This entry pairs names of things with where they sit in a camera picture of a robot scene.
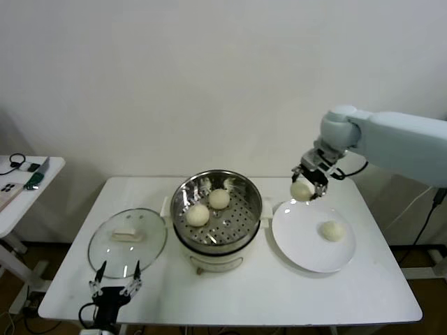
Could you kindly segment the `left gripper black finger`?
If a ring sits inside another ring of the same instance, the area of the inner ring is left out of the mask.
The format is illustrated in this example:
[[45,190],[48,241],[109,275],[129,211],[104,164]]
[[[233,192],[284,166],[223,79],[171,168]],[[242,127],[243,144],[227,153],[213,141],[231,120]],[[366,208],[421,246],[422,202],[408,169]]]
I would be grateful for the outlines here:
[[102,295],[101,281],[102,281],[102,278],[103,278],[103,275],[104,275],[104,271],[105,271],[106,265],[107,265],[107,262],[104,261],[102,263],[100,269],[96,272],[94,280],[89,282],[91,295],[93,297],[97,297],[99,295]]
[[122,290],[122,295],[135,295],[142,286],[140,261],[137,261],[132,281]]

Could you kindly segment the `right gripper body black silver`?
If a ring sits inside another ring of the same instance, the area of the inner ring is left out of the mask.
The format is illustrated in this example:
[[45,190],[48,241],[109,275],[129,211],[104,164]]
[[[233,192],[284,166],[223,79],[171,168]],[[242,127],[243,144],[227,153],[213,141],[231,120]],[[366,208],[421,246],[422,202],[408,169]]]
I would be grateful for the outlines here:
[[301,158],[301,173],[312,184],[327,185],[330,177],[341,181],[346,174],[337,167],[337,163],[345,155],[345,150],[334,149],[322,139],[317,139],[314,147]]

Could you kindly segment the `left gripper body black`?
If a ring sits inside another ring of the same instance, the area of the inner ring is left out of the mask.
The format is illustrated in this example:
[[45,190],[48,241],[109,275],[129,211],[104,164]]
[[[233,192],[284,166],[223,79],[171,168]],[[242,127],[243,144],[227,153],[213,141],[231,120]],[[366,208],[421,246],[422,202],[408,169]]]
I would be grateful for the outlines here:
[[96,293],[93,297],[93,303],[97,307],[94,323],[96,325],[114,325],[121,307],[129,303],[129,296],[122,295],[120,292],[124,286],[104,287],[102,294]]

